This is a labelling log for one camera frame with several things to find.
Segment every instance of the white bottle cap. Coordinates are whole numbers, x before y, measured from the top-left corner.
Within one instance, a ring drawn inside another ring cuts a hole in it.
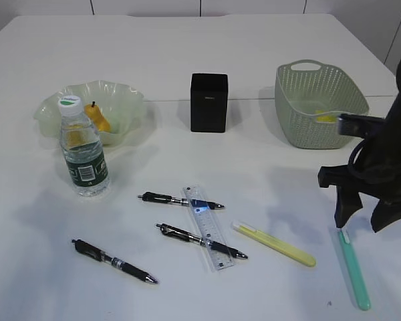
[[[64,117],[72,117],[83,112],[82,100],[78,96],[64,96],[58,102],[59,111]]]

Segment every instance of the green basket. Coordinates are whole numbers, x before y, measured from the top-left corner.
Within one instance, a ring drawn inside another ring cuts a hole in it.
[[[293,69],[306,63],[319,69]],[[338,116],[368,113],[367,101],[354,81],[340,68],[315,60],[299,60],[278,67],[275,105],[288,141],[308,149],[343,147],[352,137],[338,134]]]

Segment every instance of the ruler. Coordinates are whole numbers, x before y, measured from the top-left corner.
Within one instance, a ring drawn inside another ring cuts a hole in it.
[[[234,265],[235,263],[230,253],[225,254],[213,251],[209,245],[211,241],[216,241],[224,245],[226,245],[226,242],[220,232],[215,214],[209,209],[208,203],[200,188],[197,186],[185,187],[182,192],[188,201],[188,206],[198,225],[202,240],[205,242],[209,258],[214,268],[216,270],[222,270]]]

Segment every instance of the bottle label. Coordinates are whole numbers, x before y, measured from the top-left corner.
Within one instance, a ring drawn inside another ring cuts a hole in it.
[[[91,187],[100,184],[108,176],[104,152],[88,163],[76,164],[67,162],[73,183],[81,187]]]

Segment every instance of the mint green marker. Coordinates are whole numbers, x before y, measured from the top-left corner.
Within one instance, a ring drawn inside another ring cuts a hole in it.
[[[350,281],[354,289],[356,304],[361,310],[367,311],[372,307],[372,305],[370,303],[370,298],[368,297],[366,284],[364,283],[364,279],[362,277],[358,259],[356,258],[354,248],[350,243],[348,232],[340,229],[338,234],[343,255],[345,257],[346,266],[348,268]]]

